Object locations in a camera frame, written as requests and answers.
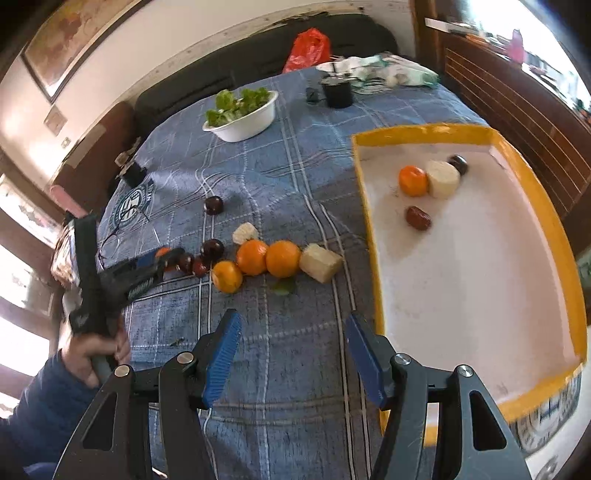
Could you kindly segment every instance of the tray rim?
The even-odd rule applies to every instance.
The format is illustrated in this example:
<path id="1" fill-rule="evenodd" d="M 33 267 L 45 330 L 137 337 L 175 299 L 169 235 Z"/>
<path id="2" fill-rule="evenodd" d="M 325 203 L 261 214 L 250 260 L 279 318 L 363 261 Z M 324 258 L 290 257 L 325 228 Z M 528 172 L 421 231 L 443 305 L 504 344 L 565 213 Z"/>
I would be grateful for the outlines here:
<path id="1" fill-rule="evenodd" d="M 580 286 L 573 251 L 560 222 L 560 218 L 545 188 L 523 156 L 497 130 L 484 125 L 441 123 L 385 127 L 354 134 L 351 137 L 351 142 L 353 147 L 353 162 L 363 203 L 363 216 L 367 228 L 367 243 L 369 247 L 375 303 L 374 325 L 375 331 L 379 335 L 383 335 L 385 332 L 384 312 L 379 285 L 373 226 L 369 217 L 367 191 L 365 190 L 359 147 L 384 147 L 402 144 L 489 145 L 495 147 L 505 157 L 534 209 L 550 247 L 554 262 L 556 263 L 569 318 L 570 338 L 574 353 L 579 359 L 579 364 L 574 368 L 565 370 L 561 374 L 542 380 L 528 392 L 513 400 L 500 404 L 499 409 L 507 422 L 510 423 L 530 414 L 542 402 L 560 392 L 574 376 L 580 373 L 587 360 L 587 317 L 584 307 L 583 291 Z M 380 411 L 382 432 L 385 430 L 388 416 L 388 411 Z M 436 439 L 437 427 L 428 426 L 424 443 L 426 445 L 433 445 Z"/>

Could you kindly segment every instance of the table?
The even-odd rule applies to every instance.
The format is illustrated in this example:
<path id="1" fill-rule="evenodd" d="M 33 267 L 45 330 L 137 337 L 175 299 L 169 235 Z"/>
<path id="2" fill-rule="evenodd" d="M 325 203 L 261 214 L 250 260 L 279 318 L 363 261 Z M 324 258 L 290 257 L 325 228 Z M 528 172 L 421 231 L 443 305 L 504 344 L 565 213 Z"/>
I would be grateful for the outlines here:
<path id="1" fill-rule="evenodd" d="M 381 441 L 378 412 L 366 401 L 342 328 L 352 310 L 371 319 L 374 309 L 349 137 L 402 124 L 485 124 L 442 86 L 357 95 L 343 110 L 309 105 L 305 88 L 317 79 L 307 69 L 250 85 L 280 95 L 275 121 L 243 142 L 224 143 L 202 131 L 213 98 L 167 119 L 135 156 L 149 171 L 140 192 L 130 199 L 121 183 L 99 227 L 99 239 L 106 238 L 123 212 L 121 230 L 103 249 L 106 265 L 161 244 L 197 252 L 207 238 L 222 240 L 226 257 L 234 258 L 231 236 L 243 222 L 269 244 L 317 242 L 346 260 L 330 284 L 299 274 L 297 291 L 287 297 L 270 292 L 269 275 L 247 278 L 232 296 L 212 288 L 209 276 L 184 277 L 127 308 L 136 369 L 191 349 L 227 308 L 245 318 L 223 396 L 200 414 L 219 479 L 369 477 Z M 224 198 L 225 211 L 211 217 L 203 200 L 213 194 Z M 150 221 L 130 213 L 131 203 L 143 205 Z M 157 411 L 150 422 L 154 466 L 165 471 Z M 432 462 L 431 454 L 425 457 Z"/>

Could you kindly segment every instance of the black container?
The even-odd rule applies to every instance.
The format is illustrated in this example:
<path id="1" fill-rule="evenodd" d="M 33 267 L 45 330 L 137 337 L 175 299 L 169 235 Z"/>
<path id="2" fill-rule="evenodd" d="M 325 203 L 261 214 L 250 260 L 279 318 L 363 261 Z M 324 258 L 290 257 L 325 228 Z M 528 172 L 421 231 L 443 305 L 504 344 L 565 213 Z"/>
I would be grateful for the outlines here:
<path id="1" fill-rule="evenodd" d="M 147 170 L 144 167 L 140 167 L 136 162 L 130 161 L 121 170 L 121 175 L 125 183 L 134 189 L 144 181 L 146 172 Z"/>
<path id="2" fill-rule="evenodd" d="M 351 84 L 338 77 L 326 77 L 320 81 L 326 104 L 331 108 L 347 108 L 353 105 Z"/>

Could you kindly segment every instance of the hand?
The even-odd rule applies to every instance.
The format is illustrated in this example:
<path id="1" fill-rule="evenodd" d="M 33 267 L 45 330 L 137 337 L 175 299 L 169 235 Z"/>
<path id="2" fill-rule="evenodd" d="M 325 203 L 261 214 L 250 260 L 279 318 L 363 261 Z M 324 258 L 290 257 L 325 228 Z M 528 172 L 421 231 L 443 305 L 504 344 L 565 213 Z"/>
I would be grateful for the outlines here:
<path id="1" fill-rule="evenodd" d="M 114 339 L 94 333 L 70 335 L 61 349 L 61 360 L 66 369 L 90 388 L 96 388 L 100 384 L 90 363 L 90 357 L 95 355 L 113 355 L 119 365 L 129 363 L 131 347 L 122 318 L 119 318 Z"/>

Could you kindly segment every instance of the lettuce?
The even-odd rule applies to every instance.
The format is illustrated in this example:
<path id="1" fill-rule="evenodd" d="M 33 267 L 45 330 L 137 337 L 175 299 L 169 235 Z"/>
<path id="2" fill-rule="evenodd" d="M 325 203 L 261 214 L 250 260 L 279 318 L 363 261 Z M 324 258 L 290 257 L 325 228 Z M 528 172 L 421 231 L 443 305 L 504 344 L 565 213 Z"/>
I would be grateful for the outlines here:
<path id="1" fill-rule="evenodd" d="M 240 92 L 242 98 L 236 100 L 229 90 L 222 90 L 216 95 L 216 109 L 206 112 L 207 124 L 210 127 L 221 127 L 234 120 L 253 113 L 269 101 L 269 90 L 261 87 L 257 90 L 248 88 Z"/>
<path id="2" fill-rule="evenodd" d="M 230 90 L 222 90 L 216 95 L 216 108 L 218 110 L 232 110 L 235 102 L 234 94 Z"/>

